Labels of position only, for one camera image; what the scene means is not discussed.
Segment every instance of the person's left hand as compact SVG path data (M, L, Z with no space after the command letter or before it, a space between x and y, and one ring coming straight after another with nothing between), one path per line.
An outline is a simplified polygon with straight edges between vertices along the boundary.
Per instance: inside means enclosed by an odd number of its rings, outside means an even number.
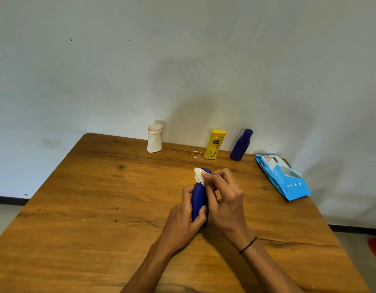
M161 249L170 257L185 248L193 240L207 219L205 215L207 206L203 206L195 221L192 221L191 195L193 187L194 185L190 185L184 188L182 202L170 210L162 233L154 243L154 248Z

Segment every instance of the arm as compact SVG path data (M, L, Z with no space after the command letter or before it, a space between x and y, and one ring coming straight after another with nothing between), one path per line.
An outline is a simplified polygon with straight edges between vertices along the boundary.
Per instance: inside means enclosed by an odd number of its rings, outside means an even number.
M202 176L205 179L209 211L215 225L224 232L238 251L242 251L255 237L254 232L246 225L242 189L235 182L229 169L215 171L212 175L202 173ZM216 198L215 189L219 189L221 193L220 201ZM257 240L242 253L242 256L265 292L303 292Z
M171 258L195 237L207 217L206 206L192 222L193 185L182 191L182 202L170 210L161 235L151 246L142 265L120 293L152 293Z

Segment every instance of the person's right hand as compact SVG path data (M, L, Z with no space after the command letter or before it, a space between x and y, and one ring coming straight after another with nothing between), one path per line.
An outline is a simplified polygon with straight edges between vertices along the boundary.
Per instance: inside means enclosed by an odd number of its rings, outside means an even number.
M254 233L246 225L243 211L243 191L229 169L214 171L212 175L202 172L208 196L208 209L217 226L239 251L254 239ZM216 198L218 189L221 199Z

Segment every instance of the hand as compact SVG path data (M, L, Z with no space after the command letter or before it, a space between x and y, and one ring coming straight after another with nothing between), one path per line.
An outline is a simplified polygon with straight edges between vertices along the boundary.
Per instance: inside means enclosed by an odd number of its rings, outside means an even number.
M244 249L254 239L254 233L245 221L243 191L229 169L214 171L212 175L202 172L208 196L208 207L217 226L238 250ZM219 189L222 196L216 198Z
M185 248L207 220L205 215L207 206L203 206L195 221L192 222L193 187L194 185L184 188L182 202L170 210L162 233L154 244L154 249L162 249L170 257Z

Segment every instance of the yellow bottle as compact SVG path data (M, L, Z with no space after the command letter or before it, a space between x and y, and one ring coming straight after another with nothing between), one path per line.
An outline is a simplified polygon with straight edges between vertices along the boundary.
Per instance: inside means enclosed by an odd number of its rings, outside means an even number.
M210 140L208 141L207 149L205 149L205 159L215 159L218 156L220 145L222 145L223 138L226 132L224 130L212 130Z

